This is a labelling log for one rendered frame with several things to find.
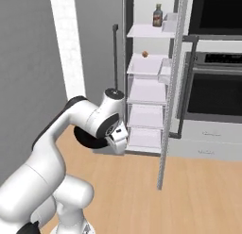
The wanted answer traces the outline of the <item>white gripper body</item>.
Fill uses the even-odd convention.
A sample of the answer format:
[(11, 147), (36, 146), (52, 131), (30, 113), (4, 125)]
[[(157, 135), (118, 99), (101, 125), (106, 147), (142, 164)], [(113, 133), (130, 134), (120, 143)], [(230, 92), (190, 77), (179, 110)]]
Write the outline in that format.
[(127, 138), (127, 132), (114, 131), (113, 134), (106, 138), (106, 140), (116, 155), (123, 155), (127, 147)]

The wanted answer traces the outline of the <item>open fridge with shelves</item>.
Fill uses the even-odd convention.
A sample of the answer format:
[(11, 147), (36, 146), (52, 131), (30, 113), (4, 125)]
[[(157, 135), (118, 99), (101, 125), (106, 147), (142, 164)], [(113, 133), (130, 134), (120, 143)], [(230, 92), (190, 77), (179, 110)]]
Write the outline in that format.
[[(161, 27), (152, 25), (162, 5)], [(126, 3), (127, 151), (159, 156), (171, 74), (179, 0), (128, 0)]]

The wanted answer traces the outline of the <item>brown bottle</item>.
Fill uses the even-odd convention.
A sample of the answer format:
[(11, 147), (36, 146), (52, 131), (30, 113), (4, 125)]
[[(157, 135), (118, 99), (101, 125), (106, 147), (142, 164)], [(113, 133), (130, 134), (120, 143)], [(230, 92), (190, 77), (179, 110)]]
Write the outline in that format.
[(157, 4), (156, 9), (153, 12), (153, 22), (152, 25), (155, 27), (161, 27), (163, 23), (163, 11), (162, 5)]

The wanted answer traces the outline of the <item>pale grey drawer front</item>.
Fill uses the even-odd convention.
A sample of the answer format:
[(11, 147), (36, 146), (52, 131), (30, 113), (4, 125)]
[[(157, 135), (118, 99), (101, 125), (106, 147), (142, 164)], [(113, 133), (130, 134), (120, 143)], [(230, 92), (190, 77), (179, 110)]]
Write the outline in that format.
[(170, 139), (168, 156), (242, 161), (242, 144)]
[(191, 141), (242, 143), (242, 124), (185, 120), (181, 138)]

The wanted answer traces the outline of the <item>black steel oven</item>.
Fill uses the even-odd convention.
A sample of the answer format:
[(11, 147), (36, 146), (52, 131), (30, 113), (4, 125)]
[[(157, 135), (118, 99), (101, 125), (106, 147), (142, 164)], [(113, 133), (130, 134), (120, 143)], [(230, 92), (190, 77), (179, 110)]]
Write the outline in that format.
[(184, 118), (242, 124), (242, 53), (197, 52)]

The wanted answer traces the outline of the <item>grey fridge door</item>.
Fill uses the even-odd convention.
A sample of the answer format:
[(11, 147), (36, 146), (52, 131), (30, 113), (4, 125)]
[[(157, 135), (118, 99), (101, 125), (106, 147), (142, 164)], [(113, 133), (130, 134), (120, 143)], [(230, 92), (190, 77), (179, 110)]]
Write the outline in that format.
[(172, 55), (172, 65), (171, 65), (171, 76), (168, 86), (168, 95), (167, 95), (167, 105), (165, 107), (165, 116), (164, 116), (164, 132), (162, 136), (162, 152), (159, 162), (159, 173), (157, 178), (157, 189), (160, 191), (163, 187), (164, 182), (164, 168), (166, 161), (167, 146), (169, 140), (169, 132), (171, 127), (171, 119), (173, 113), (175, 91), (177, 86), (177, 76), (180, 65), (180, 56), (182, 50), (182, 36), (184, 31), (184, 23), (186, 16), (188, 0), (179, 0), (178, 6), (178, 21), (176, 27), (176, 34), (174, 39), (173, 46), (173, 55)]

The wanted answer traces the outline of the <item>black built-in microwave oven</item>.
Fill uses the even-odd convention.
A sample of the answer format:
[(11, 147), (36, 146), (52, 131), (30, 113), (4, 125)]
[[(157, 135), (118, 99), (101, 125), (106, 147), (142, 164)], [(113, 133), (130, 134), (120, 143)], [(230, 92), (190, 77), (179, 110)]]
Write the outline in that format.
[(188, 34), (242, 40), (242, 0), (193, 0)]

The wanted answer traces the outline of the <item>black bowl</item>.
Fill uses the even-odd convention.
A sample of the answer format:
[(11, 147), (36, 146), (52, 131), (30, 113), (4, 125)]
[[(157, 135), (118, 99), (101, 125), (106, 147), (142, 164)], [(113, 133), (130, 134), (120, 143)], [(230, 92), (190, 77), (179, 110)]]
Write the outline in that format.
[(81, 145), (90, 149), (100, 149), (108, 145), (106, 139), (97, 139), (78, 126), (74, 127), (74, 135)]

